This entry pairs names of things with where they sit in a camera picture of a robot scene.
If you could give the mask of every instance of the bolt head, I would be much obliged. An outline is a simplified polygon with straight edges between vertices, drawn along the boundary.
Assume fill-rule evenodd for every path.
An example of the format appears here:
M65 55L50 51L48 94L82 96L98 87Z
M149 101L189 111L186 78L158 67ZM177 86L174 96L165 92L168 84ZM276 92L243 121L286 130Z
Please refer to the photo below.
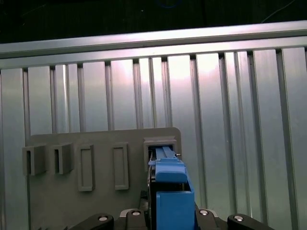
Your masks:
M99 220L99 221L106 221L106 220L107 220L107 217L99 217L98 220Z
M134 216L138 216L138 215L140 215L141 213L140 213L139 211L134 211L132 214L133 214Z
M241 216L234 216L234 219L239 222L244 221L243 217Z
M208 212L206 210L201 210L200 213L204 216L207 216L208 215Z

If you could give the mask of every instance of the rectangular slot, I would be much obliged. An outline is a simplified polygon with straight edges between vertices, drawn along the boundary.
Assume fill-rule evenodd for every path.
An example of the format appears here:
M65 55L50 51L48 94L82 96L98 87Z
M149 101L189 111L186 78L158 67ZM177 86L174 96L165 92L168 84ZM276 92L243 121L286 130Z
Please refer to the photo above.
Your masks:
M89 192L94 190L94 165L93 146L80 149L78 158L78 185L79 191Z
M120 143L113 148L115 190L129 189L127 144Z
M55 173L59 173L59 150L54 150L54 169Z
M154 145L154 146L148 146L148 160L156 160L156 153L155 150L157 148L162 148L162 147L169 147L172 151L174 146L173 145Z
M30 175L31 174L31 151L27 151L26 152L27 155L27 174Z

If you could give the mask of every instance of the blue plastic part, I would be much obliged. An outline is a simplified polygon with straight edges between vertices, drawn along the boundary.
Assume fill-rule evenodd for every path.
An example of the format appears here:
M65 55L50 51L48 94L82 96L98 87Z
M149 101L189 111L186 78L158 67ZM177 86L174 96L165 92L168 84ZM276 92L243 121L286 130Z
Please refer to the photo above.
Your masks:
M148 165L155 167L155 181L166 184L189 184L189 191L156 193L157 230L194 230L194 189L184 163L169 147L155 149L156 160Z
M156 149L155 180L162 183L186 183L188 181L184 163L169 147Z
M157 230L194 230L194 193L157 192Z

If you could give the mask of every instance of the aluminum rail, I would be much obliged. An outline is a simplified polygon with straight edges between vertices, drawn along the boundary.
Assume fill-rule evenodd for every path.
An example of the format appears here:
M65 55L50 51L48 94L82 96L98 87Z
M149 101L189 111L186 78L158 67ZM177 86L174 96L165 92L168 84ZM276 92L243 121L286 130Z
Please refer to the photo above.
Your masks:
M305 35L307 35L307 21L118 34L0 44L0 58L20 58L39 55Z
M292 48L296 46L306 46L306 36L258 39L233 42L217 42L205 44L175 45L175 46L155 46L146 48L130 48L103 50L83 53L66 53L58 55L44 55L32 57L0 58L0 69L28 68L44 65L58 65L71 63L85 63L94 61L111 61L136 59L146 57L162 57L169 55L187 55L211 52L234 52Z

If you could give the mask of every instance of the gray mounting board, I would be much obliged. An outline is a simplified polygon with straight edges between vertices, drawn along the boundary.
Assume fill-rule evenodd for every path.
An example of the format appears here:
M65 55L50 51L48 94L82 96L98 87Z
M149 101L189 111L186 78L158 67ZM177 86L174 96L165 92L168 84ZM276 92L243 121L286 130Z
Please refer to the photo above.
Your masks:
M151 145L181 154L176 128L31 136L23 148L32 230L65 230L96 213L138 208Z

